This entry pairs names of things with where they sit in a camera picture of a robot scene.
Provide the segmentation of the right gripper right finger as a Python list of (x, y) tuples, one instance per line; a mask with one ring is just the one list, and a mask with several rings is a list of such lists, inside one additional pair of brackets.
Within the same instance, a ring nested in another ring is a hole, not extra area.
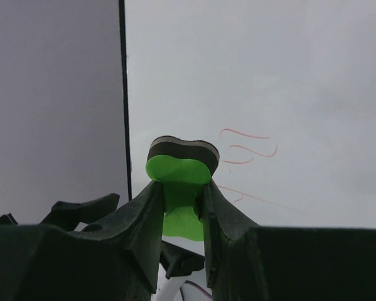
[(376, 230), (260, 226), (203, 188), (214, 300), (376, 300)]

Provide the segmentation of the green whiteboard eraser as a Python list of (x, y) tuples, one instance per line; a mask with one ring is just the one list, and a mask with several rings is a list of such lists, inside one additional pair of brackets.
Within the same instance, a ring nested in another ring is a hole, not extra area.
[(219, 160), (217, 148), (204, 140), (164, 135), (152, 141), (146, 174), (163, 187), (163, 235), (203, 241), (200, 195)]

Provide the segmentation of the white whiteboard black frame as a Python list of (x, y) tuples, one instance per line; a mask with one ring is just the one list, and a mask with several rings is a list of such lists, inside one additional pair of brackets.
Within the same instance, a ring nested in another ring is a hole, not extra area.
[(376, 228), (376, 1), (126, 1), (132, 192), (206, 140), (265, 226)]

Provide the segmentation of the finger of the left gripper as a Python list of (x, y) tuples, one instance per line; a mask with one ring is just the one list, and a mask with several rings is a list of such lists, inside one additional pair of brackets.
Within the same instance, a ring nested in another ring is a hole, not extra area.
[(57, 226), (65, 231), (73, 231), (79, 223), (91, 224), (117, 209), (120, 196), (115, 193), (84, 203), (57, 201), (41, 224)]
[(0, 215), (0, 225), (18, 225), (11, 213)]

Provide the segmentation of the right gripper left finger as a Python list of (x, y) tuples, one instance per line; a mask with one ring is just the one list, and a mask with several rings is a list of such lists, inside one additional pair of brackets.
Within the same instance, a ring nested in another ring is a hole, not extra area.
[(163, 187), (82, 231), (0, 224), (0, 300), (149, 300), (157, 289)]

